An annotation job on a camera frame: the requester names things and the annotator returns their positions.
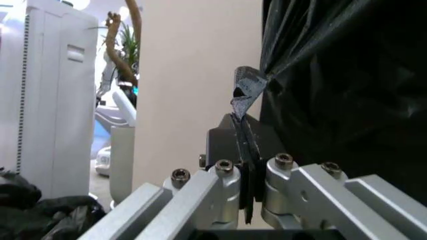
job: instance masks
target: black plastic bag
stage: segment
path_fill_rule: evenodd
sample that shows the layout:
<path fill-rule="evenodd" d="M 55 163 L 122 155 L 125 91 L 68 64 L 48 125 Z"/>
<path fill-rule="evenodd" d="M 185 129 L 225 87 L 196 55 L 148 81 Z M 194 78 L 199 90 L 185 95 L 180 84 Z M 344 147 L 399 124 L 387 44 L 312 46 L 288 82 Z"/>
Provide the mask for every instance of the black plastic bag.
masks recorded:
<path fill-rule="evenodd" d="M 42 197 L 42 192 L 22 176 L 0 170 L 0 206 L 27 209 Z"/>
<path fill-rule="evenodd" d="M 41 239 L 57 221 L 17 208 L 0 206 L 0 239 Z"/>
<path fill-rule="evenodd" d="M 64 217 L 42 240 L 74 240 L 91 228 L 98 220 L 89 206 L 78 206 Z"/>
<path fill-rule="evenodd" d="M 40 197 L 23 177 L 0 171 L 0 239 L 76 239 L 106 214 L 90 196 Z"/>
<path fill-rule="evenodd" d="M 378 174 L 427 205 L 425 0 L 265 0 L 260 121 L 300 165 Z"/>

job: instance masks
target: white appliance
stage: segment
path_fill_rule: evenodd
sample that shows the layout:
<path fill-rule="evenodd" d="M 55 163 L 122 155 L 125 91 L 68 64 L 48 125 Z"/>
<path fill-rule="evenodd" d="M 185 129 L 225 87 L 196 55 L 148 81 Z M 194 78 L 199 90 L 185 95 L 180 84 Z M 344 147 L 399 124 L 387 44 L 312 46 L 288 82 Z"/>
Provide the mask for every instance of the white appliance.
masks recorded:
<path fill-rule="evenodd" d="M 55 0 L 25 0 L 0 35 L 0 166 L 43 198 L 89 193 L 98 21 Z"/>

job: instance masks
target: ventilation grille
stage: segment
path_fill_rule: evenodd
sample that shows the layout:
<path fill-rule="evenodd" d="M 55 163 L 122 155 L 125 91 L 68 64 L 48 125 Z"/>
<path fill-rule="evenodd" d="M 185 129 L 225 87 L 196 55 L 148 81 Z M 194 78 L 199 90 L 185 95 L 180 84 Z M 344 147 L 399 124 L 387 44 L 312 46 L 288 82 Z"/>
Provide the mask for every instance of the ventilation grille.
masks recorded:
<path fill-rule="evenodd" d="M 28 37 L 30 32 L 30 16 L 25 16 L 25 31 L 23 39 L 21 98 L 19 103 L 18 145 L 16 154 L 16 173 L 21 172 L 22 138 L 24 130 L 25 87 L 27 83 Z"/>

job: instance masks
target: beige wall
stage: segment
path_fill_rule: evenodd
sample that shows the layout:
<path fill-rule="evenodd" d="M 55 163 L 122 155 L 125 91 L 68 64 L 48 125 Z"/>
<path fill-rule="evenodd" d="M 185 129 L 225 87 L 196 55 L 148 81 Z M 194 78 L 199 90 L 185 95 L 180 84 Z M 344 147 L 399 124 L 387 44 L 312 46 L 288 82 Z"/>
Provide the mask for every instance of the beige wall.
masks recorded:
<path fill-rule="evenodd" d="M 198 169 L 207 131 L 232 111 L 234 70 L 258 68 L 261 53 L 262 0 L 143 3 L 133 189 Z M 249 113 L 258 117 L 260 105 Z"/>

